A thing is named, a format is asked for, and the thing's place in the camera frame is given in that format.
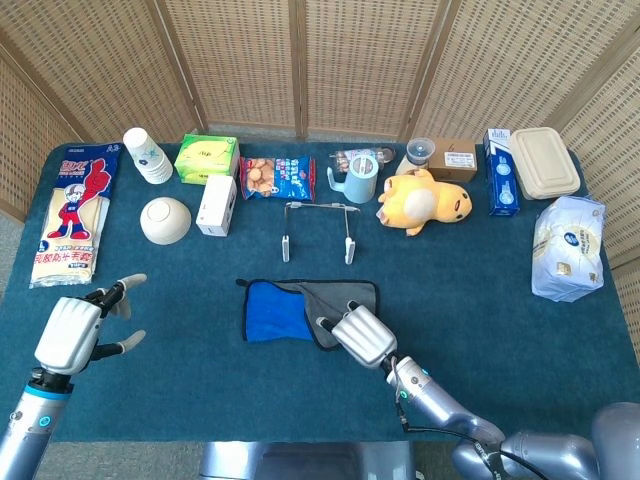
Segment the plastic bag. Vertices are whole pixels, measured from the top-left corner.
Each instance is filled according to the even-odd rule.
[[[337,171],[347,173],[349,165],[357,157],[369,157],[378,162],[379,170],[396,157],[396,152],[389,147],[361,148],[358,150],[338,150],[331,154]]]
[[[67,148],[29,288],[91,282],[121,150],[119,143]]]
[[[542,212],[533,240],[535,295],[573,302],[602,287],[604,212],[603,204],[578,197],[560,197]]]
[[[315,198],[315,160],[299,158],[241,158],[240,183],[242,196],[262,198],[290,198],[312,200]]]

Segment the table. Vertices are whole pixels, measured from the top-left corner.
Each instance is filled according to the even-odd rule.
[[[329,153],[356,146],[243,144],[241,152],[312,154],[318,162],[316,201],[325,203],[345,201],[328,188]],[[173,161],[179,145],[163,147]],[[395,148],[402,157],[404,147]],[[92,364],[75,378],[57,440],[406,439],[381,371],[362,368],[341,350],[320,351],[312,342],[245,343],[238,278],[376,282],[380,316],[396,333],[399,350],[507,434],[532,429],[587,435],[601,406],[640,401],[638,367],[608,267],[604,288],[574,304],[533,296],[534,222],[549,202],[523,201],[516,217],[489,217],[480,149],[478,174],[467,185],[474,202],[469,218],[455,225],[434,222],[406,238],[402,230],[382,227],[374,215],[378,204],[369,202],[354,225],[358,246],[350,266],[343,261],[343,219],[315,211],[292,222],[295,244],[291,262],[284,264],[284,201],[276,199],[238,201],[227,238],[204,236],[194,225],[174,245],[153,245],[138,223],[143,206],[171,196],[195,216],[203,187],[183,185],[177,174],[166,184],[149,185],[123,153],[93,284],[29,290],[64,149],[54,149],[43,168],[0,309],[0,411],[15,406],[58,297],[84,295],[136,272],[147,273],[149,281],[131,292],[131,324],[110,318],[101,338],[118,340],[138,328],[147,337],[131,354]],[[382,184],[379,179],[379,191]],[[421,423],[416,412],[408,414]]]

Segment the woven bamboo screen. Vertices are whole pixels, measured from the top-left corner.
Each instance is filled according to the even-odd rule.
[[[96,141],[195,127],[142,1],[0,2],[0,28]]]
[[[637,0],[461,2],[414,132],[479,140],[543,124]]]
[[[640,49],[562,131],[607,206],[609,258],[640,248]]]
[[[640,267],[616,278],[616,287],[631,342],[640,364]]]
[[[49,151],[77,140],[0,60],[0,208],[23,221]]]
[[[309,129],[398,135],[436,0],[308,0]]]
[[[287,0],[166,0],[207,120],[293,127]]]

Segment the yellow plush toy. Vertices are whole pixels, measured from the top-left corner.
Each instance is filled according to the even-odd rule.
[[[471,212],[471,198],[464,188],[436,182],[423,169],[388,178],[378,202],[383,203],[376,214],[380,223],[406,228],[408,236],[420,233],[429,220],[459,222]]]

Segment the white package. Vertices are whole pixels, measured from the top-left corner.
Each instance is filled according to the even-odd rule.
[[[560,197],[536,221],[531,291],[554,302],[573,302],[602,287],[600,245],[605,206]]]
[[[204,187],[196,225],[205,235],[226,237],[236,200],[236,183],[233,177],[209,175]]]

